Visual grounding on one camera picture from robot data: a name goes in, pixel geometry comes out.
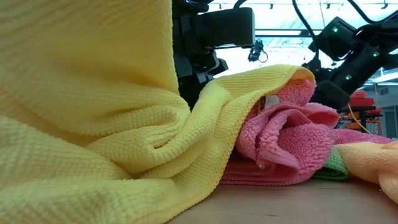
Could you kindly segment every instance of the white tag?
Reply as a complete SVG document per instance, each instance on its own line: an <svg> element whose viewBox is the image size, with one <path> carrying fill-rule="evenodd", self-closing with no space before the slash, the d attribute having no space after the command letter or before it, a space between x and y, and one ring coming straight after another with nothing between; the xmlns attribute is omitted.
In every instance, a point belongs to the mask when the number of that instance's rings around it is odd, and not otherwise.
<svg viewBox="0 0 398 224"><path fill-rule="evenodd" d="M264 105L264 109L268 109L271 106L277 105L279 104L279 97L275 96L275 95L271 95L271 96L266 96L266 103Z"/></svg>

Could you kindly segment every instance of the orange towel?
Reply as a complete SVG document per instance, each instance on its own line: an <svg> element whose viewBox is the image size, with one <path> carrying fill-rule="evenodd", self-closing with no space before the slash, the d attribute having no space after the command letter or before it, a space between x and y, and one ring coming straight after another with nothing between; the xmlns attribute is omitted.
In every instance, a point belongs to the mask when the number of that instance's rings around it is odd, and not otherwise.
<svg viewBox="0 0 398 224"><path fill-rule="evenodd" d="M350 174L380 184L398 203L398 141L389 144L359 142L335 146Z"/></svg>

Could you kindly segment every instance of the green towel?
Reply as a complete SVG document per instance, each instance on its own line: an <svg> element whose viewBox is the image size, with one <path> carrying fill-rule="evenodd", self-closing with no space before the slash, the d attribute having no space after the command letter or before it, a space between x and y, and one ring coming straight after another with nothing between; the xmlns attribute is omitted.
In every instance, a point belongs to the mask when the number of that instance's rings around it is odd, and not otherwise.
<svg viewBox="0 0 398 224"><path fill-rule="evenodd" d="M316 171L312 178L325 180L345 180L348 178L348 171L337 149L333 148L326 164Z"/></svg>

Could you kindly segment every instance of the wooden table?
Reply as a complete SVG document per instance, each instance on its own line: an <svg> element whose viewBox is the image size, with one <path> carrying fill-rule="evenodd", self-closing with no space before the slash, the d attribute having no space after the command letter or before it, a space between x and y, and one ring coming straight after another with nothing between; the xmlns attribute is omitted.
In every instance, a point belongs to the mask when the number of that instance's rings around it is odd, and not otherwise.
<svg viewBox="0 0 398 224"><path fill-rule="evenodd" d="M378 186L309 180L288 187L221 185L178 223L397 224L398 205Z"/></svg>

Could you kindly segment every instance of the ceiling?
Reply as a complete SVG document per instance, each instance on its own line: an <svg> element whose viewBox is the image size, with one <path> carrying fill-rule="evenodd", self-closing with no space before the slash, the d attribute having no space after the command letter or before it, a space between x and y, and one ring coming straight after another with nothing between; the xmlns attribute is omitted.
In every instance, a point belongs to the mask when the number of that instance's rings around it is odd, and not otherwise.
<svg viewBox="0 0 398 224"><path fill-rule="evenodd" d="M235 0L214 0L210 4L210 11L231 9L235 2ZM291 0L247 0L241 7L253 9L256 30L305 29L291 2ZM374 21L383 19L398 10L398 0L355 0L355 2ZM366 24L346 0L297 0L297 4L312 29L322 30L336 16L354 27ZM263 41L264 50L269 56L268 61L264 64L248 62L248 49L217 50L218 56L225 59L229 65L229 70L222 75L230 75L277 63L301 65L313 57L313 52L308 49L312 42L311 38L257 37L257 39ZM333 67L333 61L325 54L320 54L320 59L323 67Z"/></svg>

